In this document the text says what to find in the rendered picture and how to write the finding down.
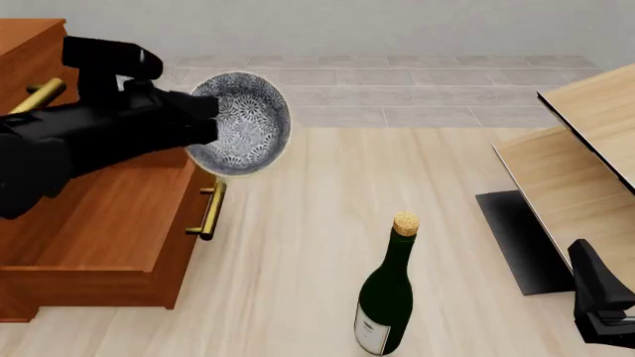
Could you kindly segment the wooden cabinet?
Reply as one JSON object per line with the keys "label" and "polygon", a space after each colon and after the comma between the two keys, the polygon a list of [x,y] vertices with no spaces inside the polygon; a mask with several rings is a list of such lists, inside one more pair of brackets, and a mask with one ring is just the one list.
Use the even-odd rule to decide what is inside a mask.
{"label": "wooden cabinet", "polygon": [[[62,79],[66,85],[65,91],[48,106],[34,110],[75,103],[84,96],[104,95],[116,88],[123,88],[122,83],[127,79],[136,79],[130,76],[65,66],[62,63],[63,44],[64,38],[70,35],[64,24],[65,21],[62,19],[0,19],[0,116],[10,115],[9,112],[12,109],[29,97],[26,91],[28,85],[45,84],[52,78]],[[185,148],[172,148],[165,151],[184,151],[191,160]],[[146,154],[116,166],[140,160],[152,154]]]}

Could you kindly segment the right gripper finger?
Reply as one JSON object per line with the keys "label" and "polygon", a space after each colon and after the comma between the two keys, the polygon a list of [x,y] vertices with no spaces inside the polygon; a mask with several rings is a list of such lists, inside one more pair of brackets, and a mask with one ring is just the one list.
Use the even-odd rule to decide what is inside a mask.
{"label": "right gripper finger", "polygon": [[611,273],[587,240],[575,240],[568,252],[576,309],[629,309],[634,306],[634,293]]}

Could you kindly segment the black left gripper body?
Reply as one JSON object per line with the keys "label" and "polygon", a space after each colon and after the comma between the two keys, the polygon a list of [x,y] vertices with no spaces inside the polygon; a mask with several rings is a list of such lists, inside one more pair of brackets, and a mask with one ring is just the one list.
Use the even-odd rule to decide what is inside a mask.
{"label": "black left gripper body", "polygon": [[121,94],[124,131],[143,150],[166,150],[199,142],[199,100],[180,91],[164,91],[152,81],[127,79]]}

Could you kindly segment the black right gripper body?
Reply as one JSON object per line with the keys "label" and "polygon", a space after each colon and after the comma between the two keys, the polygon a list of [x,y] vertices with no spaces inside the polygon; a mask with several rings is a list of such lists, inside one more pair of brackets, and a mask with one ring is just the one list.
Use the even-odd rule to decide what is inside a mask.
{"label": "black right gripper body", "polygon": [[625,312],[633,306],[633,299],[597,307],[590,301],[576,297],[574,323],[586,344],[635,349],[635,317]]}

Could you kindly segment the pale wooden rack black base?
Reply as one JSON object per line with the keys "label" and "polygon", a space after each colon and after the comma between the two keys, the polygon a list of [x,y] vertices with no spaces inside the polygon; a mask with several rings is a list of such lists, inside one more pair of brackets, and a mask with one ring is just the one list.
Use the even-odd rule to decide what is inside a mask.
{"label": "pale wooden rack black base", "polygon": [[476,200],[526,296],[573,289],[585,240],[635,291],[635,63],[539,94],[560,125],[493,150],[515,189]]}

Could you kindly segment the wooden cabinet drawer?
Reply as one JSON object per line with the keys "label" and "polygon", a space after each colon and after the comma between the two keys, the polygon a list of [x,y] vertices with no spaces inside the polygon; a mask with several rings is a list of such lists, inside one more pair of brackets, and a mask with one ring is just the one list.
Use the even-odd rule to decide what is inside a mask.
{"label": "wooden cabinet drawer", "polygon": [[0,219],[0,322],[44,306],[174,308],[213,175],[184,151],[73,180],[17,219]]}

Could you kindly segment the dark green wine bottle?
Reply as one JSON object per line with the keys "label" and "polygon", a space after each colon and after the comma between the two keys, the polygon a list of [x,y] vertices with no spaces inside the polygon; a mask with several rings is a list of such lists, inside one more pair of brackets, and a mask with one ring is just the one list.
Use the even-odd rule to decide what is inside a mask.
{"label": "dark green wine bottle", "polygon": [[393,353],[409,323],[413,291],[408,264],[419,226],[415,213],[394,216],[385,257],[361,287],[353,332],[359,346],[374,356]]}

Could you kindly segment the patterned grey bowl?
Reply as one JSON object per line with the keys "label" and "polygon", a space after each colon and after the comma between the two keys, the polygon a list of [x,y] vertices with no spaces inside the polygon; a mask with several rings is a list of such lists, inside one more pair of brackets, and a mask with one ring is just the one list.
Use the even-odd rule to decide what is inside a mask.
{"label": "patterned grey bowl", "polygon": [[292,135],[292,115],[272,82],[254,73],[220,73],[191,94],[215,97],[219,106],[217,139],[187,147],[201,169],[220,178],[244,178],[271,166],[284,153]]}

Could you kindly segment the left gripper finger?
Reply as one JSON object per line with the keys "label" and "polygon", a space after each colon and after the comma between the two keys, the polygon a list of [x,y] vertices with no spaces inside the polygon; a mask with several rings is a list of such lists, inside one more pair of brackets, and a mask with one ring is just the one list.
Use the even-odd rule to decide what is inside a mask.
{"label": "left gripper finger", "polygon": [[218,98],[206,96],[192,96],[190,98],[192,111],[197,118],[215,118],[219,112]]}
{"label": "left gripper finger", "polygon": [[205,118],[190,122],[186,126],[188,145],[208,145],[218,139],[218,127],[215,118]]}

